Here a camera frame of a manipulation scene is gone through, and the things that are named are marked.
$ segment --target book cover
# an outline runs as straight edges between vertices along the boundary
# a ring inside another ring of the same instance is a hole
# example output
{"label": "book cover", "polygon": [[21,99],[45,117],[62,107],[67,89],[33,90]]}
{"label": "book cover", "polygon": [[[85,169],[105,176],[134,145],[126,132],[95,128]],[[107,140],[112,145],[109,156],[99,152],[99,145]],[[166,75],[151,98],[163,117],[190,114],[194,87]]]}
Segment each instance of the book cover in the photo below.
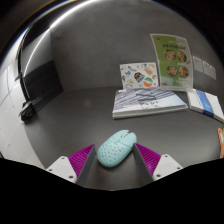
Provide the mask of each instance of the book cover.
{"label": "book cover", "polygon": [[193,65],[187,40],[167,34],[151,34],[163,89],[185,91],[193,88]]}
{"label": "book cover", "polygon": [[159,86],[154,62],[120,65],[123,89]]}

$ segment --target white paper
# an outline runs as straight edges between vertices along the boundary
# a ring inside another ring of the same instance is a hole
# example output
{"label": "white paper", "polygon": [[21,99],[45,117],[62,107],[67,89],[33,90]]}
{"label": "white paper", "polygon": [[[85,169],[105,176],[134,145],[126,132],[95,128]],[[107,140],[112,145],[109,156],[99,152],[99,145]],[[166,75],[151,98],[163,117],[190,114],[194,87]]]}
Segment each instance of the white paper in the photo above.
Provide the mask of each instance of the white paper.
{"label": "white paper", "polygon": [[216,71],[215,68],[211,66],[211,77],[216,80]]}
{"label": "white paper", "polygon": [[203,61],[203,67],[204,67],[204,73],[208,76],[211,76],[210,65],[206,63],[205,61]]}
{"label": "white paper", "polygon": [[120,65],[123,89],[159,86],[156,63],[143,62]]}
{"label": "white paper", "polygon": [[194,69],[199,72],[203,72],[203,63],[200,58],[196,58],[193,56]]}

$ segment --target pink gripper pad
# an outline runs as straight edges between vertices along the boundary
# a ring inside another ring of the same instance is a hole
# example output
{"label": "pink gripper pad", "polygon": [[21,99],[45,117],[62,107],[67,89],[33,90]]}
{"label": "pink gripper pad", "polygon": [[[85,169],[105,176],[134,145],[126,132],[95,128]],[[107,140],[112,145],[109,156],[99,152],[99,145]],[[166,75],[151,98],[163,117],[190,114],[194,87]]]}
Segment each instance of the pink gripper pad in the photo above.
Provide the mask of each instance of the pink gripper pad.
{"label": "pink gripper pad", "polygon": [[138,151],[140,152],[142,159],[150,173],[150,175],[152,176],[158,163],[159,160],[161,158],[161,156],[155,152],[153,152],[151,149],[148,149],[142,145],[139,144],[135,144],[138,148]]}
{"label": "pink gripper pad", "polygon": [[79,177],[79,174],[82,171],[93,146],[94,145],[90,145],[84,149],[81,149],[68,158],[77,175],[77,178]]}

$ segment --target booklet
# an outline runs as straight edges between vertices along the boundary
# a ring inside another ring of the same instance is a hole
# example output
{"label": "booklet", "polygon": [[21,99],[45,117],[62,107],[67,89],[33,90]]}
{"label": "booklet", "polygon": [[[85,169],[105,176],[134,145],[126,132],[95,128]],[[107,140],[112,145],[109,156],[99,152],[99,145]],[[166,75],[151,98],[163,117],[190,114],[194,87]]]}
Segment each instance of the booklet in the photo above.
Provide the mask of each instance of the booklet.
{"label": "booklet", "polygon": [[118,90],[113,118],[125,118],[187,110],[188,106],[173,91],[160,87]]}
{"label": "booklet", "polygon": [[156,64],[143,62],[120,65],[123,89],[159,86]]}
{"label": "booklet", "polygon": [[222,108],[217,96],[197,89],[187,91],[187,96],[190,109],[213,117],[224,123]]}
{"label": "booklet", "polygon": [[182,37],[151,34],[163,89],[193,89],[193,65],[187,40]]}

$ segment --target light blue mouse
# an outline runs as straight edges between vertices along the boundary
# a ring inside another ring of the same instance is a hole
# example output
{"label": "light blue mouse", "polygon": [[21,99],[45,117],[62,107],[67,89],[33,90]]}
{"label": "light blue mouse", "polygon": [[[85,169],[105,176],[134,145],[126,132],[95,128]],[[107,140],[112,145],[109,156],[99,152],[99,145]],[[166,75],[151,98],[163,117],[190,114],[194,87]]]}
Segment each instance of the light blue mouse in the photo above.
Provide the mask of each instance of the light blue mouse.
{"label": "light blue mouse", "polygon": [[117,166],[132,150],[137,137],[128,130],[122,130],[107,139],[98,149],[97,158],[106,167]]}

